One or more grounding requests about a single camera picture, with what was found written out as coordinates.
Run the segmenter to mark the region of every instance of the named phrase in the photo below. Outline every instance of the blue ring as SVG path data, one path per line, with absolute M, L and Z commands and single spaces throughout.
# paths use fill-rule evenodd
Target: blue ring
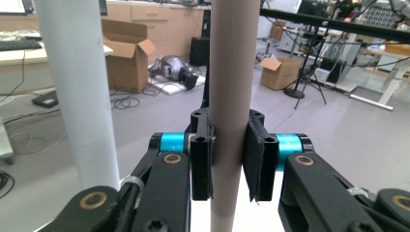
M 279 140 L 279 164 L 277 171 L 283 171 L 284 162 L 292 153 L 303 152 L 302 142 L 294 133 L 276 133 Z
M 161 152 L 184 152 L 184 133 L 163 133 L 161 137 Z

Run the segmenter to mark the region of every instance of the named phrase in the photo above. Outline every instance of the keyboard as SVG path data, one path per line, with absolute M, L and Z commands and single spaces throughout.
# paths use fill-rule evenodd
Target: keyboard
M 37 41 L 0 41 L 0 51 L 32 50 L 42 46 Z

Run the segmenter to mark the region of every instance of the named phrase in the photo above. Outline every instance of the vertical pole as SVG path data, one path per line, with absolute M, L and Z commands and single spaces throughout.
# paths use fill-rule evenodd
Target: vertical pole
M 249 118 L 260 2 L 215 0 L 211 14 L 210 120 L 216 128 L 211 231 L 232 231 Z
M 80 182 L 118 189 L 99 1 L 35 6 Z

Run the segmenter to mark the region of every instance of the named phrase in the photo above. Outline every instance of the black beam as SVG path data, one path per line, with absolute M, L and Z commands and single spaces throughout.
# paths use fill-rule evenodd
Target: black beam
M 307 14 L 292 14 L 270 9 L 260 9 L 259 15 L 303 23 L 305 25 L 323 26 L 339 31 L 356 33 L 365 36 L 383 38 L 388 41 L 396 41 L 404 44 L 410 44 L 409 32 L 398 31 L 386 27 L 369 26 L 364 24 L 333 20 L 324 17 L 310 16 Z

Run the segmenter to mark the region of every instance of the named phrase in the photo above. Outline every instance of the gray floor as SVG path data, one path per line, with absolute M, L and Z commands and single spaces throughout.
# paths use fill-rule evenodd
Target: gray floor
M 395 109 L 388 111 L 349 99 L 333 89 L 324 90 L 324 104 L 320 93 L 308 86 L 306 97 L 295 110 L 296 100 L 260 85 L 260 74 L 256 68 L 250 105 L 265 114 L 268 132 L 307 134 L 316 152 L 358 187 L 372 192 L 410 189 L 409 95 L 401 93 L 403 98 L 392 98 L 389 105 Z M 202 92 L 200 86 L 173 96 L 137 95 L 139 106 L 112 110 L 121 177 L 133 170 L 154 132 L 186 128 L 190 113 L 200 105 Z M 31 105 L 32 98 L 21 97 L 0 106 L 0 116 L 43 110 Z M 32 149 L 52 145 L 65 133 L 58 113 L 30 117 L 10 123 L 7 128 L 12 130 L 10 135 L 27 132 L 37 138 Z M 14 147 L 24 152 L 27 142 L 21 137 Z M 0 199 L 1 231 L 32 231 L 40 227 L 80 190 L 67 137 L 45 154 L 16 155 L 15 163 L 2 163 L 1 170 L 15 177 L 13 190 Z

